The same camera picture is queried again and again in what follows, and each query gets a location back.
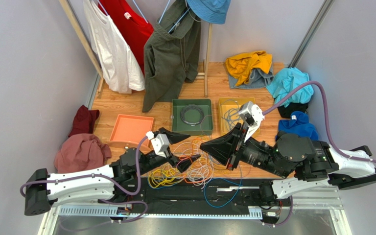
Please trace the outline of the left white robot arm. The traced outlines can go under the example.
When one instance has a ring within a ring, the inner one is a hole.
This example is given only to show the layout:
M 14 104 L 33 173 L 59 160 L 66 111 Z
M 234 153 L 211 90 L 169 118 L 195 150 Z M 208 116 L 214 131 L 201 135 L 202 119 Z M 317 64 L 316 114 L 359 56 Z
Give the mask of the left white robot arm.
M 111 164 L 75 173 L 49 174 L 45 168 L 38 169 L 20 188 L 24 214 L 40 215 L 67 203 L 125 202 L 140 194 L 142 175 L 165 164 L 183 173 L 201 157 L 194 154 L 180 158 L 171 152 L 170 145 L 189 137 L 160 128 L 147 132 L 137 147 L 128 148 Z

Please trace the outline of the cyan garment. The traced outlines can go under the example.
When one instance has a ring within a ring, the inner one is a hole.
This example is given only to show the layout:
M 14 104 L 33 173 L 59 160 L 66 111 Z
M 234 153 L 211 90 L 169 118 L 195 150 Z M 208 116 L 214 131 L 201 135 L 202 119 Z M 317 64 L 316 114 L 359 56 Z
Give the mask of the cyan garment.
M 308 81 L 310 81 L 308 73 L 302 72 L 298 68 L 284 68 L 275 75 L 273 81 L 266 88 L 277 103 L 293 89 Z M 307 85 L 294 93 L 282 106 L 287 107 L 291 103 L 309 103 L 313 94 L 314 89 L 311 85 Z

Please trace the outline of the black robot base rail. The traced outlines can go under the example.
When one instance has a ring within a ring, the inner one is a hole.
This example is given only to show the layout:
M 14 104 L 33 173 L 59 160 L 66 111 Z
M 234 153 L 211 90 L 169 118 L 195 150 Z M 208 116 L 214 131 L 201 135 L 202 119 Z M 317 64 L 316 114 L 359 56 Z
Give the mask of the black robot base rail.
M 199 218 L 250 219 L 265 224 L 280 224 L 291 219 L 293 211 L 326 211 L 334 224 L 346 221 L 343 205 L 334 187 L 320 187 L 294 194 L 274 206 L 259 206 L 249 200 L 251 191 L 269 179 L 219 178 L 204 188 L 179 183 L 171 187 L 154 189 L 144 183 L 140 194 L 127 200 L 125 205 L 96 202 L 62 205 L 51 209 L 48 220 L 59 216 L 92 216 L 126 220 L 141 218 Z

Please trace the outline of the royal blue garment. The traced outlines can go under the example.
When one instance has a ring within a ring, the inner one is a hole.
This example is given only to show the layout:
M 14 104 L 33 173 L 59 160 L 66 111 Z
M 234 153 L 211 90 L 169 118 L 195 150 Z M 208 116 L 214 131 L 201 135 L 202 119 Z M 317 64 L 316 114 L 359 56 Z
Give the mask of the royal blue garment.
M 309 122 L 308 115 L 301 111 L 292 112 L 290 119 L 280 120 L 278 132 L 292 133 L 299 137 L 309 137 L 313 141 L 319 140 L 316 127 Z

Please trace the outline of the orange plastic tray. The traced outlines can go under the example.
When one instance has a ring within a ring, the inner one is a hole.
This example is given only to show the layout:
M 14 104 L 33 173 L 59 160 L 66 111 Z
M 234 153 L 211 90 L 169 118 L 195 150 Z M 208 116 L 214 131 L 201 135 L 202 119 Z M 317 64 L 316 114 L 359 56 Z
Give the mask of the orange plastic tray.
M 119 114 L 108 145 L 114 148 L 136 148 L 145 134 L 152 131 L 153 117 Z

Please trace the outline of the aluminium corner post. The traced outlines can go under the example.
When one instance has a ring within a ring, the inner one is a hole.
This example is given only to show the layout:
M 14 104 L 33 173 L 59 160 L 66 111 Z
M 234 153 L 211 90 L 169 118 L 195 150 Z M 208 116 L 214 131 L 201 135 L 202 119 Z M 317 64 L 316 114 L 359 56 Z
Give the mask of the aluminium corner post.
M 305 36 L 303 37 L 300 45 L 298 46 L 295 54 L 293 55 L 288 67 L 296 67 L 299 63 L 300 59 L 304 55 L 306 49 L 308 48 L 310 42 L 312 41 L 313 37 L 317 33 L 319 27 L 321 26 L 323 20 L 327 16 L 329 10 L 335 3 L 335 0 L 324 0 L 321 7 L 319 8 L 316 16 L 314 17 L 310 27 L 308 28 Z

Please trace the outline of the yellow garment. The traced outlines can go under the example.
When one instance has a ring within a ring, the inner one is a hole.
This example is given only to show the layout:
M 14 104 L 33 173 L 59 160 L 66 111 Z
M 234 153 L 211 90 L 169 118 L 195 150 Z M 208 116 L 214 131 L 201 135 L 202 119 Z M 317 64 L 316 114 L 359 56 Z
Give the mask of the yellow garment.
M 237 79 L 237 86 L 249 82 L 252 69 L 261 69 L 264 73 L 269 73 L 272 64 L 273 55 L 264 50 L 241 53 L 225 61 L 228 74 Z

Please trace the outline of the green plastic tray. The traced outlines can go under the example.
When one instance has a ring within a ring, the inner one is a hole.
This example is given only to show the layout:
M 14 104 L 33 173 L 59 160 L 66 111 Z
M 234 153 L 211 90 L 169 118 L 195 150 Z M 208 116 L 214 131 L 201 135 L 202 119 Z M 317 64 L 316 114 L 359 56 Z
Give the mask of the green plastic tray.
M 172 101 L 172 131 L 191 136 L 210 136 L 213 132 L 212 102 L 203 99 Z

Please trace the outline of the wooden clothes rack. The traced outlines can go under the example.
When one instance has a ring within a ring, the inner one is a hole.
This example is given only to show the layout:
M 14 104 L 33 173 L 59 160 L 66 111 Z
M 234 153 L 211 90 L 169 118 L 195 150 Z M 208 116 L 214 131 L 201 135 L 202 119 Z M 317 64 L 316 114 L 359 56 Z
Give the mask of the wooden clothes rack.
M 103 71 L 100 66 L 100 63 L 96 57 L 96 54 L 93 52 L 90 42 L 88 41 L 83 28 L 81 27 L 79 20 L 71 7 L 68 0 L 59 0 L 60 5 L 62 6 L 69 22 L 71 23 L 76 35 L 79 38 L 86 54 L 88 55 L 90 61 L 92 62 L 94 68 L 97 71 L 97 79 L 95 82 L 94 89 L 91 94 L 91 100 L 95 98 L 101 98 L 101 93 L 104 86 L 104 77 Z M 207 38 L 207 45 L 206 45 L 206 56 L 202 64 L 202 72 L 198 72 L 197 79 L 204 81 L 204 97 L 207 98 L 209 96 L 209 88 L 208 88 L 208 71 L 209 71 L 209 59 L 211 55 L 211 44 L 212 44 L 212 23 L 209 23 L 208 26 L 208 38 Z

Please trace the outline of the blue bucket hat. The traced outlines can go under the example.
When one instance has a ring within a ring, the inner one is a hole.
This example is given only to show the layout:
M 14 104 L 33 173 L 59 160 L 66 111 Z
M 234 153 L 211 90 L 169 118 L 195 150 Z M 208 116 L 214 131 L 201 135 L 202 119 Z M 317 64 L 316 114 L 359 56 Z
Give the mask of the blue bucket hat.
M 187 0 L 187 4 L 201 20 L 225 24 L 231 0 Z

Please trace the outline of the olive green jacket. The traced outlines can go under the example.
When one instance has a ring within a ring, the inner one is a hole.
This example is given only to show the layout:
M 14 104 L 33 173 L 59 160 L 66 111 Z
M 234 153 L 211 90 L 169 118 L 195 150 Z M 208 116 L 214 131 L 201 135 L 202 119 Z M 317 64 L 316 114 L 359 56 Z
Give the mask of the olive green jacket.
M 144 113 L 156 102 L 178 99 L 183 84 L 198 74 L 202 29 L 187 2 L 176 0 L 153 29 L 144 46 Z

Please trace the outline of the red t-shirt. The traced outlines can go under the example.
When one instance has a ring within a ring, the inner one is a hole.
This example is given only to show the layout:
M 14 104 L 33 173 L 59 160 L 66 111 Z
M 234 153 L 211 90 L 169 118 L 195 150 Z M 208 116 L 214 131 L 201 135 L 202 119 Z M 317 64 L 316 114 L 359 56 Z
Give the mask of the red t-shirt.
M 138 15 L 125 0 L 99 2 L 112 18 L 144 72 L 144 46 L 153 33 L 153 26 Z

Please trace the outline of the dusty pink garment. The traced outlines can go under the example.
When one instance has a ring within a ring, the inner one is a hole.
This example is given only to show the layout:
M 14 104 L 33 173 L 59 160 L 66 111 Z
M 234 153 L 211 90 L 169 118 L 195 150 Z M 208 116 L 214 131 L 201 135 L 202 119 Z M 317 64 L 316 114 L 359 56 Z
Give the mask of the dusty pink garment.
M 76 134 L 61 146 L 54 159 L 58 173 L 74 173 L 105 165 L 112 156 L 107 144 L 94 134 Z

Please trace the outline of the yellow plastic tray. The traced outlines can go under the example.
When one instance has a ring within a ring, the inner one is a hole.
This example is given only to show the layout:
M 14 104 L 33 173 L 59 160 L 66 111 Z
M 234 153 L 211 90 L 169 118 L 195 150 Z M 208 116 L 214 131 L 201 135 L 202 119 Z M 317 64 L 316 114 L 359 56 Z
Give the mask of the yellow plastic tray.
M 240 107 L 251 101 L 256 102 L 253 97 L 234 98 L 234 97 L 221 97 L 218 101 L 219 109 L 219 126 L 221 134 L 227 134 L 242 119 L 238 115 Z

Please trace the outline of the black garment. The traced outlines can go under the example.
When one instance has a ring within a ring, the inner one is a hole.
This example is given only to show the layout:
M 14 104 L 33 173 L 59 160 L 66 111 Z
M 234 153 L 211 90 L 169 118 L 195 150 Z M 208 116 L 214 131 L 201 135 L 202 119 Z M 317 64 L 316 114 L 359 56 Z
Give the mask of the black garment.
M 282 118 L 290 118 L 291 114 L 295 111 L 305 113 L 308 109 L 308 103 L 289 103 L 288 106 L 281 105 L 277 109 Z

